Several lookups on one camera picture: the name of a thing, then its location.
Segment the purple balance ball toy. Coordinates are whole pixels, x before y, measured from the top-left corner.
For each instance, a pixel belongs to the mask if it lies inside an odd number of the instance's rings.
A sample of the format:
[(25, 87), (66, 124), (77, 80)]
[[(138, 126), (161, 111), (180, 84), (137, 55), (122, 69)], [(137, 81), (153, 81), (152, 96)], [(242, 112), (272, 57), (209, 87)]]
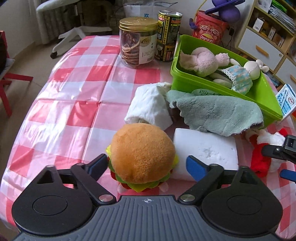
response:
[(218, 13), (222, 21), (236, 23), (241, 17), (239, 9), (236, 7), (244, 3), (245, 0), (212, 0), (214, 8), (205, 11), (206, 15)]

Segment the gold lid cookie jar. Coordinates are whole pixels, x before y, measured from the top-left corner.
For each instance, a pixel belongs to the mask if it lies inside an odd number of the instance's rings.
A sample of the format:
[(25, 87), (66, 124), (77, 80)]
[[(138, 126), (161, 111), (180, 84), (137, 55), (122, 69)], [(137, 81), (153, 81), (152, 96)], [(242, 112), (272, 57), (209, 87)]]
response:
[(156, 51), (158, 21), (131, 16), (119, 21), (120, 56), (130, 67), (150, 63)]

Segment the grey office chair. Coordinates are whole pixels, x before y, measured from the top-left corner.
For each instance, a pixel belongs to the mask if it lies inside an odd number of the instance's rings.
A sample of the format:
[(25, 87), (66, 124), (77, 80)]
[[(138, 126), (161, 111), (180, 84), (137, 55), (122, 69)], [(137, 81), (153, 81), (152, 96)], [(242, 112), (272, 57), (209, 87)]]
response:
[(33, 1), (42, 44), (57, 39), (50, 57), (55, 59), (58, 51), (75, 37), (87, 34), (112, 32), (109, 26), (112, 15), (110, 1)]

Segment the cream bunny doll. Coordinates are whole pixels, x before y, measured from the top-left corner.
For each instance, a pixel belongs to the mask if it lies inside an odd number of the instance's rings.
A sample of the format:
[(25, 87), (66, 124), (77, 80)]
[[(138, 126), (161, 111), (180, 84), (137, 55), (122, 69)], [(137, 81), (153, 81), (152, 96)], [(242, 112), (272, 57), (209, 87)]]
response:
[(217, 69), (209, 76), (214, 83), (243, 95), (251, 89), (253, 81), (260, 77), (261, 72), (269, 72), (269, 67), (264, 65), (259, 59), (247, 61), (243, 66), (234, 59), (230, 59), (230, 63), (232, 66), (225, 69)]

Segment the blue white milk carton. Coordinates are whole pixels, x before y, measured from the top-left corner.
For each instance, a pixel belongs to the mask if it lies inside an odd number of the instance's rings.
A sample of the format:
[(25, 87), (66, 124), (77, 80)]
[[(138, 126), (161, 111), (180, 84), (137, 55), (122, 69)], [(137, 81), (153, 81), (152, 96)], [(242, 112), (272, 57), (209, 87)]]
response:
[(275, 97), (280, 106), (283, 121), (295, 112), (295, 92), (289, 84), (285, 84)]

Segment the black yellow tin can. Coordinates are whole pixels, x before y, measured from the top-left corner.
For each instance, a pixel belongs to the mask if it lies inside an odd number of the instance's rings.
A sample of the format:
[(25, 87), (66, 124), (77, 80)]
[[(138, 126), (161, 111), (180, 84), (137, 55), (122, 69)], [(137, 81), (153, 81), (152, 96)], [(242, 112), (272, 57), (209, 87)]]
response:
[(173, 60), (182, 14), (161, 10), (158, 13), (158, 32), (155, 58), (162, 62)]

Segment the red chips bucket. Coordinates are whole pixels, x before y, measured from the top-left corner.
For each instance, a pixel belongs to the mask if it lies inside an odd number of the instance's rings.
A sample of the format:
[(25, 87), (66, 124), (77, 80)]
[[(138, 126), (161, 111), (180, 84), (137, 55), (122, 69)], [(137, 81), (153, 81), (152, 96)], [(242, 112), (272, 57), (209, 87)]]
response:
[(197, 11), (194, 18), (189, 19), (192, 36), (209, 43), (218, 45), (223, 38), (229, 24), (219, 16), (205, 14), (205, 11)]

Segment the white foam block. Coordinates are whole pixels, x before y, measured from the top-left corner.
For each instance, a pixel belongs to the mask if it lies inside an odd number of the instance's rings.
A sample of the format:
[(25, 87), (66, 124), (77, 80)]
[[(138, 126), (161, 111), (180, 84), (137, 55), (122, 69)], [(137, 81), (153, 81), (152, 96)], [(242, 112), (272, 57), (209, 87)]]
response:
[(186, 158), (190, 155), (207, 165), (219, 164), (226, 170), (238, 170), (238, 155), (234, 137), (177, 128), (173, 142), (179, 162), (173, 169), (172, 179), (194, 180), (186, 168)]

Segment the white paper bag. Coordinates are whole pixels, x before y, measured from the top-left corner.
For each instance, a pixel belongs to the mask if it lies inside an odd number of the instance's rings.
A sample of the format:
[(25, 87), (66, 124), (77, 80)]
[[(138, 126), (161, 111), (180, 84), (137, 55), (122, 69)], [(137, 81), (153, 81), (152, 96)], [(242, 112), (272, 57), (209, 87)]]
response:
[(177, 3), (168, 1), (123, 1), (123, 9), (126, 17), (141, 16), (157, 19), (159, 11), (171, 10)]

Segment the red stool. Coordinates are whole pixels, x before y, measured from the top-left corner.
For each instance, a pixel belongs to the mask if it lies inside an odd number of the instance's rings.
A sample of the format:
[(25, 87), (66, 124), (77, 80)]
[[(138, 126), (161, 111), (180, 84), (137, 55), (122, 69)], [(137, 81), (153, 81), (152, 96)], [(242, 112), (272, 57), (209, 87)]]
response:
[(6, 42), (6, 35), (1, 31), (1, 100), (8, 117), (12, 115), (12, 109), (9, 104), (5, 88), (10, 86), (13, 80), (32, 82), (33, 77), (27, 75), (19, 75), (10, 72), (15, 59), (11, 59), (8, 54), (8, 46)]

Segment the plush hamburger toy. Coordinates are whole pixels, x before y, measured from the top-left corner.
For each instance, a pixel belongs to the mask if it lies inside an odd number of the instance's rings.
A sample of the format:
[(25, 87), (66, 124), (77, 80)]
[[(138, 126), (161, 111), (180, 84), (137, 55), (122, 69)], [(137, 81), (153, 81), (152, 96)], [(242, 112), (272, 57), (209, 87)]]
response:
[(111, 177), (118, 192), (137, 193), (160, 187), (170, 178), (179, 159), (170, 137), (148, 123), (124, 125), (106, 148)]

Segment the white cloth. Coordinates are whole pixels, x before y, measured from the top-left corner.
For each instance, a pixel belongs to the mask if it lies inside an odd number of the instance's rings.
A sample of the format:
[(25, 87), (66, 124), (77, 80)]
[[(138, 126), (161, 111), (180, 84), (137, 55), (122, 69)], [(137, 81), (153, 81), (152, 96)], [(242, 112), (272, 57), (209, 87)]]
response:
[(148, 123), (166, 130), (173, 124), (166, 101), (166, 94), (170, 90), (171, 84), (168, 82), (138, 87), (125, 116), (125, 123)]

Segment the green plastic bin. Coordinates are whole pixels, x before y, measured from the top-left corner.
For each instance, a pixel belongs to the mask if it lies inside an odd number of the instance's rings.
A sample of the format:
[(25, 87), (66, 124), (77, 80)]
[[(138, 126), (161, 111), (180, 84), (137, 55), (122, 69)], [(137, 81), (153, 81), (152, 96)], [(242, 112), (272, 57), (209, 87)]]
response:
[(282, 119), (280, 105), (265, 74), (269, 67), (261, 60), (248, 61), (218, 45), (182, 35), (171, 66), (172, 89), (191, 93), (208, 90), (255, 102), (264, 125)]

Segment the wooden drawer cabinet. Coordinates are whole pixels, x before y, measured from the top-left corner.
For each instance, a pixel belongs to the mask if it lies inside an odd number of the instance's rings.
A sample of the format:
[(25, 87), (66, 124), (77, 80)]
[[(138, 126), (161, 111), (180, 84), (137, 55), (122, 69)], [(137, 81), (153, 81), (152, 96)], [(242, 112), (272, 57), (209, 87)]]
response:
[(295, 1), (245, 1), (234, 47), (262, 60), (281, 85), (295, 87)]

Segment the green microfiber cloth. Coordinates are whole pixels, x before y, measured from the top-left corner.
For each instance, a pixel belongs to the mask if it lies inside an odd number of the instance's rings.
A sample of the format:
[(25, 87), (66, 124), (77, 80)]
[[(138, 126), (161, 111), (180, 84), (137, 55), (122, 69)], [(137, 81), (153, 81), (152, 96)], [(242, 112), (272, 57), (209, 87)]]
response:
[(177, 108), (191, 130), (211, 132), (224, 137), (264, 126), (259, 106), (233, 96), (197, 96), (177, 90), (166, 94), (170, 108)]

